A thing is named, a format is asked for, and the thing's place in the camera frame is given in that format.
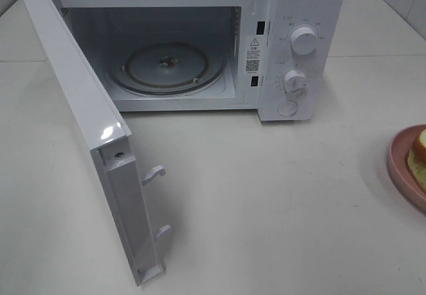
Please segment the white microwave oven body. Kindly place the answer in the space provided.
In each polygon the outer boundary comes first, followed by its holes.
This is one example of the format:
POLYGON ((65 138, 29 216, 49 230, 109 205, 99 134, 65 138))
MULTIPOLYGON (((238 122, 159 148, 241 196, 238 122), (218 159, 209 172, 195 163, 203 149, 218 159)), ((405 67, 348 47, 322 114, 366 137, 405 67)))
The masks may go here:
POLYGON ((313 114, 325 62, 343 0, 53 0, 73 37, 120 112, 256 111, 261 121, 308 120, 313 114), (297 55, 291 32, 312 25, 317 47, 297 55), (262 41, 260 70, 244 72, 245 40, 262 41), (216 49, 227 60, 213 83, 180 95, 142 95, 114 82, 108 64, 125 51, 164 42, 216 49), (303 91, 287 93, 284 75, 301 70, 303 91), (297 113, 282 117, 283 101, 297 113))

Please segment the sandwich with lettuce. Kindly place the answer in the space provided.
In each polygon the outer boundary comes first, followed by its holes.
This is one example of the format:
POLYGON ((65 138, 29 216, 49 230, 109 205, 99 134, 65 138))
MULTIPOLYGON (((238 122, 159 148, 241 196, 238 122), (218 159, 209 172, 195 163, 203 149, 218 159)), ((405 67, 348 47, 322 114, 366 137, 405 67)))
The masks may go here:
POLYGON ((407 164, 418 185, 425 191, 425 130, 422 130, 413 141, 407 164))

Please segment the white warning label sticker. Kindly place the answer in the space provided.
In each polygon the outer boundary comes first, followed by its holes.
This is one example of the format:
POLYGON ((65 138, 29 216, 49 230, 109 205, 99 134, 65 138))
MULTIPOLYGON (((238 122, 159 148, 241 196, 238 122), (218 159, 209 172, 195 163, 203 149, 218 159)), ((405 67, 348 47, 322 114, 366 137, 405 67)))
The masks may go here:
POLYGON ((248 35, 245 40, 244 72, 254 75, 259 72, 262 59, 262 41, 257 35, 248 35))

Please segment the round door release button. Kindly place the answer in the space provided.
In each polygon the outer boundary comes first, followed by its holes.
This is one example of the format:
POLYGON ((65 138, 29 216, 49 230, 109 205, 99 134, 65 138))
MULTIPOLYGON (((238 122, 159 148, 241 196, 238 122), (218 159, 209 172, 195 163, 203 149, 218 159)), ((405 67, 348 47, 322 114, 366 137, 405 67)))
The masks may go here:
POLYGON ((297 113, 298 104, 295 101, 283 101, 277 107, 277 112, 282 117, 291 117, 297 113))

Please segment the white timer knob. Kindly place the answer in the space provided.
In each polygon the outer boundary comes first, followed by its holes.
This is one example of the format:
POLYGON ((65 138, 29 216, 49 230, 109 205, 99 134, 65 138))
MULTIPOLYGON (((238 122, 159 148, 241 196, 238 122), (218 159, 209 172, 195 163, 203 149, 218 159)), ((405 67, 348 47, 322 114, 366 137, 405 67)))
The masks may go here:
POLYGON ((287 93, 303 91, 308 85, 308 78, 301 70, 291 70, 284 75, 284 89, 287 93))

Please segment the pink round plate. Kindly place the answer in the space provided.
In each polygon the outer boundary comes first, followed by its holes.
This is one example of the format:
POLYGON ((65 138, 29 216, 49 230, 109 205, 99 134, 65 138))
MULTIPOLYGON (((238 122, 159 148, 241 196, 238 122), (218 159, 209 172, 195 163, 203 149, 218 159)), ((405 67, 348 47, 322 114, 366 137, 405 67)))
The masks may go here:
POLYGON ((387 153, 387 169, 397 190, 415 208, 425 214, 425 191, 410 171, 407 159, 415 138, 425 125, 414 125, 399 131, 391 140, 387 153))

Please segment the upper white power knob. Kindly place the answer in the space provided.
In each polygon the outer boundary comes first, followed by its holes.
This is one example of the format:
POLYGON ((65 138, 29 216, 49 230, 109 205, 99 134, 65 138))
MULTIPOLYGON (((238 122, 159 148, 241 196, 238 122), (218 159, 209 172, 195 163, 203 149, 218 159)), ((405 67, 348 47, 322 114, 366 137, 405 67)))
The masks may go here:
POLYGON ((318 33, 312 25, 300 25, 290 34, 292 51, 297 55, 308 55, 317 47, 318 33))

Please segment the white microwave door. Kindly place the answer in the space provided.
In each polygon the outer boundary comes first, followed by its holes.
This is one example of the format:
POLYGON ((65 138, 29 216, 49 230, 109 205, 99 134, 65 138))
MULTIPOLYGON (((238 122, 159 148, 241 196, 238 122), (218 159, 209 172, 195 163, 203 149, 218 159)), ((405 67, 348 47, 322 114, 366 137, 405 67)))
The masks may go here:
POLYGON ((136 285, 166 270, 162 243, 171 227, 154 229, 144 187, 162 165, 141 174, 131 131, 69 30, 53 0, 23 0, 43 50, 83 135, 136 285))

